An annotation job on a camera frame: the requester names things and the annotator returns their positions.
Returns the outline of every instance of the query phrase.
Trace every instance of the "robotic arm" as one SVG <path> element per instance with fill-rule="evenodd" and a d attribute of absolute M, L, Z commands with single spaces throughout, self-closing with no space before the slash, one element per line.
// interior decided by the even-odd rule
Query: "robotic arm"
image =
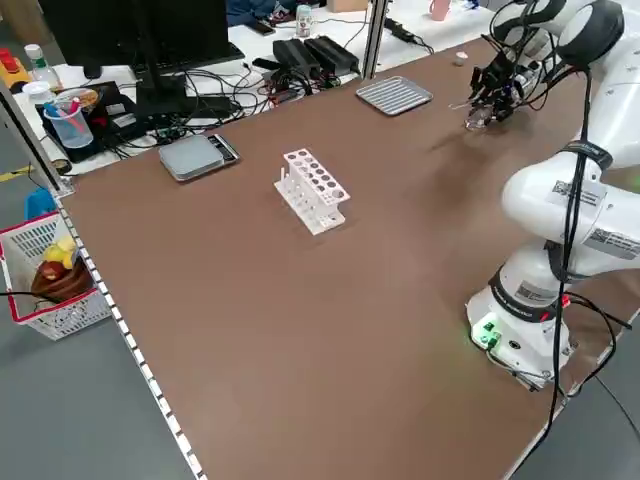
<path fill-rule="evenodd" d="M 507 214 L 541 238 L 516 251 L 467 304 L 473 341 L 508 368 L 529 372 L 519 378 L 532 388 L 553 379 L 554 306 L 561 279 L 575 284 L 606 271 L 640 268 L 640 200 L 600 182 L 607 168 L 640 163 L 635 126 L 640 111 L 640 35 L 632 31 L 636 25 L 640 27 L 637 13 L 609 0 L 511 4 L 494 19 L 494 37 L 510 46 L 509 52 L 499 52 L 489 67 L 474 75 L 475 86 L 472 81 L 471 114 L 482 108 L 492 112 L 491 118 L 502 120 L 504 112 L 508 117 L 522 96 L 510 91 L 514 72 L 522 58 L 535 58 L 540 52 L 548 57 L 541 38 L 549 34 L 558 39 L 552 55 L 557 53 L 564 65 L 591 68 L 602 78 L 589 117 L 588 142 L 574 140 L 554 157 L 517 172 L 504 189 Z M 587 160 L 576 236 L 564 272 L 560 243 L 578 153 Z M 562 368 L 573 353 L 564 322 L 559 338 Z"/>

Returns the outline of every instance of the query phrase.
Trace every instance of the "computer monitor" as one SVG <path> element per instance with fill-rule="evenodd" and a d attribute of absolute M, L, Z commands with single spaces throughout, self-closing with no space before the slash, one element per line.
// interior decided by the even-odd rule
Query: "computer monitor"
<path fill-rule="evenodd" d="M 198 100 L 188 98 L 185 79 L 161 72 L 244 58 L 230 46 L 224 0 L 40 0 L 67 63 L 92 69 L 109 64 L 143 64 L 136 89 L 137 116 L 193 116 Z M 231 114 L 228 99 L 207 100 L 206 116 Z"/>
<path fill-rule="evenodd" d="M 225 0 L 139 0 L 161 72 L 244 58 L 229 42 Z M 147 70 L 132 0 L 40 0 L 69 65 L 95 77 L 103 65 Z"/>

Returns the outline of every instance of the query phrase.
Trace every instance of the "brown tabletop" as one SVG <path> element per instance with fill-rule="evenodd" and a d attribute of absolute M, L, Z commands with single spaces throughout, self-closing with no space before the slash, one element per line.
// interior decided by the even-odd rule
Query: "brown tabletop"
<path fill-rule="evenodd" d="M 529 238 L 502 186 L 572 137 L 583 87 L 471 133 L 448 105 L 492 51 L 464 48 L 462 68 L 446 51 L 380 75 L 434 93 L 407 114 L 373 111 L 354 82 L 220 129 L 238 166 L 179 185 L 154 150 L 64 199 L 209 478 L 497 479 L 543 426 L 549 392 L 487 361 L 464 304 Z M 302 147 L 352 196 L 317 237 L 273 187 Z M 640 304 L 630 273 L 585 287 L 622 317 Z M 567 372 L 608 340 L 578 308 Z"/>

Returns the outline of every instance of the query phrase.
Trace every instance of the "white test tube rack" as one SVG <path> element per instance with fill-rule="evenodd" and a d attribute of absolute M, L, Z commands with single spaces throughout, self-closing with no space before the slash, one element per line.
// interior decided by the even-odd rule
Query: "white test tube rack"
<path fill-rule="evenodd" d="M 327 169 L 306 149 L 284 155 L 289 170 L 280 170 L 274 183 L 280 195 L 313 235 L 345 222 L 338 205 L 351 197 Z"/>

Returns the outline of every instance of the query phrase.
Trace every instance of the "yellow tape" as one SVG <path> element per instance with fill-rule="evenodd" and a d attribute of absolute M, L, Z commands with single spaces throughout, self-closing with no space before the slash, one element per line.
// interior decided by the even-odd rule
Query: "yellow tape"
<path fill-rule="evenodd" d="M 0 173 L 0 183 L 8 182 L 9 180 L 13 180 L 16 177 L 24 175 L 29 172 L 29 166 L 22 167 L 18 170 L 14 170 L 13 172 Z"/>

